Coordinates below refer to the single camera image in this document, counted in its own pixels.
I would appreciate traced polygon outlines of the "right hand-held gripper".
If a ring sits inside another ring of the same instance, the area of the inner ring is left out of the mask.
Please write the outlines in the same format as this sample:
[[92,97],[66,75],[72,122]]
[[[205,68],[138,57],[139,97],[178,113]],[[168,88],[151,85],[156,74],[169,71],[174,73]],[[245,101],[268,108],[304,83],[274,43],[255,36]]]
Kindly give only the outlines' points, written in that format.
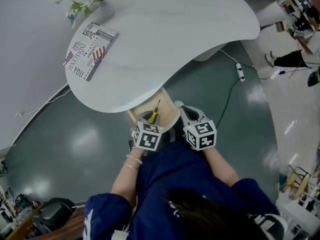
[[185,139],[190,147],[196,151],[216,146],[217,130],[212,120],[204,112],[193,106],[184,105],[181,100],[174,102],[185,133]]

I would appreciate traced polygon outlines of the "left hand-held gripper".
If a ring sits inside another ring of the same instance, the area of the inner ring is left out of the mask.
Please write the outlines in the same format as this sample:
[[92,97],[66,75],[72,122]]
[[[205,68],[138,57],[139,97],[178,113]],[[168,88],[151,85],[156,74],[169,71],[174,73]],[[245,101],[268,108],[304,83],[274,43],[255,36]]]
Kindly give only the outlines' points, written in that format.
[[152,116],[152,111],[144,111],[137,116],[137,122],[132,130],[133,147],[147,151],[156,151],[163,133],[161,116],[157,114],[153,124],[146,121]]

